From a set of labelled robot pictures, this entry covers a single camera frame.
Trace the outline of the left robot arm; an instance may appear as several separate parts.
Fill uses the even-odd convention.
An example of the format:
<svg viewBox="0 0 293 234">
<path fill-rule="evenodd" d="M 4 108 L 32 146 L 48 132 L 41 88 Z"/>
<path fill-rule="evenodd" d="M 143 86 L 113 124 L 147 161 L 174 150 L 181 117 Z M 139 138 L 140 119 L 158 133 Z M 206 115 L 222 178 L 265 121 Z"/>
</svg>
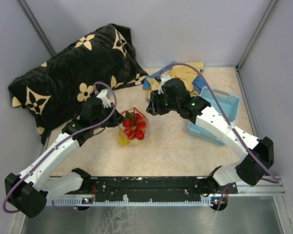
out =
<svg viewBox="0 0 293 234">
<path fill-rule="evenodd" d="M 62 162 L 94 136 L 96 129 L 117 127 L 122 122 L 116 104 L 106 97 L 92 97 L 84 102 L 80 118 L 68 122 L 54 143 L 35 162 L 18 175 L 10 173 L 5 178 L 4 202 L 13 205 L 28 218 L 34 218 L 47 202 L 59 196 L 72 191 L 89 192 L 91 175 L 80 168 L 53 181 L 48 179 Z"/>
</svg>

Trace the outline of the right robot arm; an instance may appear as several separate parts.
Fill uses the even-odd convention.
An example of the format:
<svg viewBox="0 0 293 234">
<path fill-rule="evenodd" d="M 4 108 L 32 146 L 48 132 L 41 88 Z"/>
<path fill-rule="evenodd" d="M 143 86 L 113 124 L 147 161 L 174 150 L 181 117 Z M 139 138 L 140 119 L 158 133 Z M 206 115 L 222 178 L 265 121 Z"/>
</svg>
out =
<svg viewBox="0 0 293 234">
<path fill-rule="evenodd" d="M 224 142 L 239 157 L 239 161 L 215 168 L 203 180 L 207 193 L 219 193 L 226 185 L 243 181 L 255 186 L 273 165 L 273 141 L 259 139 L 225 118 L 204 98 L 192 97 L 179 78 L 162 75 L 156 78 L 160 84 L 152 91 L 146 111 L 153 115 L 164 115 L 176 111 L 182 118 L 202 127 Z"/>
</svg>

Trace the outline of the yellow banana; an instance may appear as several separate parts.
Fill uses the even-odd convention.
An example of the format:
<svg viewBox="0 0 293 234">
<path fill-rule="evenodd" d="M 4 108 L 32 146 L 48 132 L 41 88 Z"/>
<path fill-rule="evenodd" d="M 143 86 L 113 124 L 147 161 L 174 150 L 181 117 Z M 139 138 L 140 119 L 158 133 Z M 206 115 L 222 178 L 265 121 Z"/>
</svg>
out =
<svg viewBox="0 0 293 234">
<path fill-rule="evenodd" d="M 118 143 L 121 146 L 127 146 L 130 144 L 130 141 L 127 139 L 127 136 L 123 134 L 123 132 L 118 133 Z"/>
</svg>

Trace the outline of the yellow pear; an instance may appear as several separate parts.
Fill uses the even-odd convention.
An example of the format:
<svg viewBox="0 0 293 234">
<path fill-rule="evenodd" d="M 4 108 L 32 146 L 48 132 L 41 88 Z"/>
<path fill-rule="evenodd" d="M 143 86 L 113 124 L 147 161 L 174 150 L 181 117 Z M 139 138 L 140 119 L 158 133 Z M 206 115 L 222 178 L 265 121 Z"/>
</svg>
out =
<svg viewBox="0 0 293 234">
<path fill-rule="evenodd" d="M 129 142 L 130 142 L 130 145 L 139 145 L 144 142 L 144 139 L 139 140 L 137 138 L 134 138 L 133 140 L 130 140 Z"/>
</svg>

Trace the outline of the clear zip top bag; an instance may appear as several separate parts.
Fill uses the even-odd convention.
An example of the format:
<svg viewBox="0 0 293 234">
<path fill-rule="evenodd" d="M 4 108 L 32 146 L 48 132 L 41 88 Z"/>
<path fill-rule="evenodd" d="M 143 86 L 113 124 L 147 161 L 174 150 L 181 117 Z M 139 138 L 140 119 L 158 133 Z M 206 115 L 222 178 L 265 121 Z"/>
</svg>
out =
<svg viewBox="0 0 293 234">
<path fill-rule="evenodd" d="M 121 112 L 125 119 L 118 126 L 121 146 L 137 145 L 146 139 L 148 118 L 136 106 Z"/>
</svg>

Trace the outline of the red strawberries bunch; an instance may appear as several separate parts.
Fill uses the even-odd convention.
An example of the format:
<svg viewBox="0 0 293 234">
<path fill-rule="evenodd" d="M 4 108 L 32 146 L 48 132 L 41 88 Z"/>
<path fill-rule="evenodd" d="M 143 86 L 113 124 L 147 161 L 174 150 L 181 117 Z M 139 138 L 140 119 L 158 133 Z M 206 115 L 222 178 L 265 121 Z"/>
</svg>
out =
<svg viewBox="0 0 293 234">
<path fill-rule="evenodd" d="M 145 139 L 148 127 L 147 117 L 136 107 L 125 110 L 121 114 L 125 117 L 125 120 L 122 122 L 120 129 L 127 136 L 127 139 L 129 141 L 134 138 Z"/>
</svg>

